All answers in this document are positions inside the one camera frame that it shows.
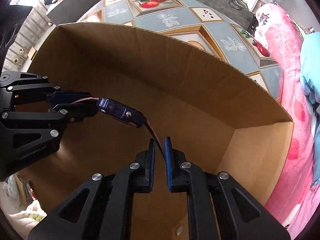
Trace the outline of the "black wrist watch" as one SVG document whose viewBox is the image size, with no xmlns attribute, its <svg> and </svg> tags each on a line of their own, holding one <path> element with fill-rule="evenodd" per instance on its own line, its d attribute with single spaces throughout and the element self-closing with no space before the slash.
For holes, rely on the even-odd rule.
<svg viewBox="0 0 320 240">
<path fill-rule="evenodd" d="M 158 146 L 161 155 L 165 159 L 165 154 L 163 151 L 163 147 L 161 146 L 161 143 L 151 127 L 150 123 L 148 122 L 147 118 L 144 116 L 144 114 L 132 107 L 129 107 L 121 102 L 117 102 L 113 99 L 109 98 L 83 98 L 76 100 L 75 104 L 84 103 L 84 102 L 96 102 L 97 103 L 97 109 L 98 111 L 111 116 L 112 118 L 121 121 L 122 123 L 125 123 L 130 126 L 134 126 L 136 128 L 141 128 L 142 126 L 145 126 L 148 132 L 151 134 L 153 139 L 156 142 L 156 145 Z"/>
</svg>

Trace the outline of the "white fluffy towel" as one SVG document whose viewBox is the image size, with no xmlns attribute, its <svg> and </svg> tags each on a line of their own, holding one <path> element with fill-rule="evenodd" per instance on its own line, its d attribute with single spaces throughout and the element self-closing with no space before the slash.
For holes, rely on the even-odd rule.
<svg viewBox="0 0 320 240">
<path fill-rule="evenodd" d="M 1 182 L 1 211 L 22 239 L 47 217 L 38 200 L 27 204 L 23 184 L 15 174 Z"/>
</svg>

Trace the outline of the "metal window railing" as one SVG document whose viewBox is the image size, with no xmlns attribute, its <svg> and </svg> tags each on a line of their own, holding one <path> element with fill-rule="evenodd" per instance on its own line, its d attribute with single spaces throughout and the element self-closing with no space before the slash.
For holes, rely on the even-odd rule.
<svg viewBox="0 0 320 240">
<path fill-rule="evenodd" d="M 39 3 L 33 7 L 23 24 L 20 24 L 21 27 L 16 39 L 5 56 L 3 71 L 22 70 L 31 48 L 35 48 L 53 28 L 49 18 L 46 16 L 47 10 L 48 8 L 45 5 Z"/>
</svg>

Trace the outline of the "pink floral quilt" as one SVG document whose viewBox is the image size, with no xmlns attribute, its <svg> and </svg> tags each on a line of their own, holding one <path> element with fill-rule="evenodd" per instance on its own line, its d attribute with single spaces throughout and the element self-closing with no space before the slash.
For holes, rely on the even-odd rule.
<svg viewBox="0 0 320 240">
<path fill-rule="evenodd" d="M 316 117 L 300 84 L 302 39 L 287 12 L 268 3 L 255 16 L 255 38 L 267 46 L 284 70 L 281 106 L 291 116 L 294 129 L 283 170 L 265 207 L 295 239 L 319 204 L 319 186 L 312 184 Z"/>
</svg>

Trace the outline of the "brown cardboard box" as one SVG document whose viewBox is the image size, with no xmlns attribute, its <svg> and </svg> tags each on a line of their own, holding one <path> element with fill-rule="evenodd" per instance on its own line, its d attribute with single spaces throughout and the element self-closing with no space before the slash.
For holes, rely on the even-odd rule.
<svg viewBox="0 0 320 240">
<path fill-rule="evenodd" d="M 261 204 L 283 169 L 293 132 L 283 107 L 236 68 L 177 39 L 126 25 L 61 25 L 29 72 L 139 110 L 160 141 L 170 137 L 208 173 L 228 172 Z M 59 151 L 21 175 L 50 212 L 92 174 L 113 174 L 134 161 L 150 137 L 99 113 L 70 124 Z"/>
</svg>

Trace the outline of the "grey cabinet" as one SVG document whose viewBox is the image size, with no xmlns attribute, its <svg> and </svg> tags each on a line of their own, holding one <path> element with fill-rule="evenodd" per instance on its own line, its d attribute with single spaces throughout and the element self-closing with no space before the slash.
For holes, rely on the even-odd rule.
<svg viewBox="0 0 320 240">
<path fill-rule="evenodd" d="M 77 22 L 98 0 L 61 0 L 52 4 L 46 16 L 55 25 Z"/>
</svg>

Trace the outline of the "blue quilt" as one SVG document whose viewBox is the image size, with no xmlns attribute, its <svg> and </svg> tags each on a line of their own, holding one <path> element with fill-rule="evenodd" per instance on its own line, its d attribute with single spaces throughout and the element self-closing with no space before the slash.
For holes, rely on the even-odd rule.
<svg viewBox="0 0 320 240">
<path fill-rule="evenodd" d="M 300 52 L 300 84 L 312 104 L 319 103 L 319 32 L 304 38 Z"/>
</svg>

